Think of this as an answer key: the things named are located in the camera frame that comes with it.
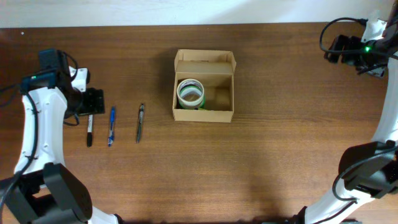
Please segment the black Sharpie marker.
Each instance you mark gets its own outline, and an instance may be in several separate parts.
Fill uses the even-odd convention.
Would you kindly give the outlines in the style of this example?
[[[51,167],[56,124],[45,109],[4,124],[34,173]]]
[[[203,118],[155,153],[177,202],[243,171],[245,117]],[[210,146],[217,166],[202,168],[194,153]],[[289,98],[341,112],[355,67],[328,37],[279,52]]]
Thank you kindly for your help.
[[[93,143],[93,115],[89,115],[88,117],[88,129],[87,129],[87,139],[86,145],[87,147],[91,147]]]

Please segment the white tape roll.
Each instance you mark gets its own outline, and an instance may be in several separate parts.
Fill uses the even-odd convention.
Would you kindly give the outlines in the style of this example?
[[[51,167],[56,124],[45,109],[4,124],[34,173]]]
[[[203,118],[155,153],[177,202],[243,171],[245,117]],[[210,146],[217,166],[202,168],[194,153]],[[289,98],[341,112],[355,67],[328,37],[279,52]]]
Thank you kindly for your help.
[[[205,102],[204,86],[196,79],[185,79],[177,87],[177,98],[184,108],[198,108]]]

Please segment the green tape roll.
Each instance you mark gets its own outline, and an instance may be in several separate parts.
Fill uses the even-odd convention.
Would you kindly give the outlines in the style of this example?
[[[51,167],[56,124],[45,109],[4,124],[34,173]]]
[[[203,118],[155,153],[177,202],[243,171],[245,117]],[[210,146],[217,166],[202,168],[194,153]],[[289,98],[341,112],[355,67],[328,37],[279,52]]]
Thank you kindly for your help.
[[[177,94],[180,106],[184,109],[195,110],[204,107],[205,94],[197,86],[182,88]]]

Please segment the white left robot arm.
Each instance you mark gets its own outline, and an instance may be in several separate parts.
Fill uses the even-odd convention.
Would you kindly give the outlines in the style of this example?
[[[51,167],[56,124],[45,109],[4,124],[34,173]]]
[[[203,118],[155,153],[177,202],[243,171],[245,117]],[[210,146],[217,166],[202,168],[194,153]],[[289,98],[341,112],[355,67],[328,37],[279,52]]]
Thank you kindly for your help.
[[[22,80],[24,134],[14,175],[1,181],[1,205],[19,223],[123,223],[93,206],[65,166],[63,124],[69,116],[103,113],[103,92],[87,88],[87,68],[45,68]]]

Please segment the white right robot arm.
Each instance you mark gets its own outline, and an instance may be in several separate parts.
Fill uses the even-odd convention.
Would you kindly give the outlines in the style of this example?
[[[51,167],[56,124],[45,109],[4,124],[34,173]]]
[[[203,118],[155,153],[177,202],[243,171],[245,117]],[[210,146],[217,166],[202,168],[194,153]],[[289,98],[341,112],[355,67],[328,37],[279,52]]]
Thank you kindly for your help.
[[[345,150],[331,189],[289,223],[346,223],[361,206],[397,193],[397,6],[386,21],[356,22],[365,27],[362,37],[338,35],[330,48],[320,48],[330,63],[354,66],[360,75],[388,76],[379,124],[370,143]]]

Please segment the blue pen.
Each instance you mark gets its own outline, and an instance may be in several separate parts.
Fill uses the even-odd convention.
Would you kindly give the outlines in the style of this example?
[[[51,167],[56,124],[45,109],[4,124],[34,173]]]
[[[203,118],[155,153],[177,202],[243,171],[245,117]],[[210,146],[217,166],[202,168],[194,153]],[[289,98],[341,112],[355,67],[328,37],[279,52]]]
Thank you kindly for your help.
[[[113,106],[111,108],[111,114],[109,118],[109,136],[108,136],[108,146],[111,147],[114,142],[114,123],[116,117],[116,108]]]

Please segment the black pen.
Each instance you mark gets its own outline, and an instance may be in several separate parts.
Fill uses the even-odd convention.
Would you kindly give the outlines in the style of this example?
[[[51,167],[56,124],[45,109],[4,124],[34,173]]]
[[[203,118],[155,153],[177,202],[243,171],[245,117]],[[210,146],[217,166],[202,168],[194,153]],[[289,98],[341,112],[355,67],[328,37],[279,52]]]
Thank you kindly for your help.
[[[138,117],[138,125],[137,125],[137,136],[136,142],[139,144],[142,136],[142,123],[144,120],[144,104],[142,103],[139,107],[139,117]]]

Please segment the brown cardboard box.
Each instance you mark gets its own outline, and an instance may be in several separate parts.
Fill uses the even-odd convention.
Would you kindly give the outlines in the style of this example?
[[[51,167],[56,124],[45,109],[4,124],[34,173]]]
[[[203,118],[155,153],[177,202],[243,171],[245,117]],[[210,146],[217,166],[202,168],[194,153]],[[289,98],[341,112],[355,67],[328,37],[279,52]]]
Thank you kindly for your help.
[[[235,69],[232,51],[178,50],[174,60],[174,120],[230,123],[234,115]],[[202,108],[188,110],[180,106],[177,87],[182,80],[189,78],[204,86],[205,104]]]

